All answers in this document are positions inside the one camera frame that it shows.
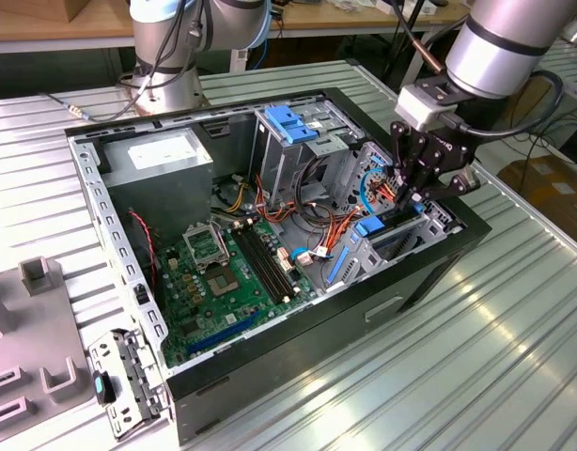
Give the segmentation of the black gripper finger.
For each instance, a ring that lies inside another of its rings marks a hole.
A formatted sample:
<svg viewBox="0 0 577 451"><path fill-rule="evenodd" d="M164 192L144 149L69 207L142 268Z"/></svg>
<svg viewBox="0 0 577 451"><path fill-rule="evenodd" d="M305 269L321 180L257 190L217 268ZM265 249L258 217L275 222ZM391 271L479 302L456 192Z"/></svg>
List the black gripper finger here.
<svg viewBox="0 0 577 451"><path fill-rule="evenodd" d="M401 121L392 122L390 132L394 172L401 180L395 203L403 210L416 191L417 161L426 147L426 136Z"/></svg>
<svg viewBox="0 0 577 451"><path fill-rule="evenodd" d="M464 167L450 174L445 174L445 181L438 177L426 180L413 191L412 200L418 203L437 201L446 198L460 197L480 188L480 178L470 167Z"/></svg>

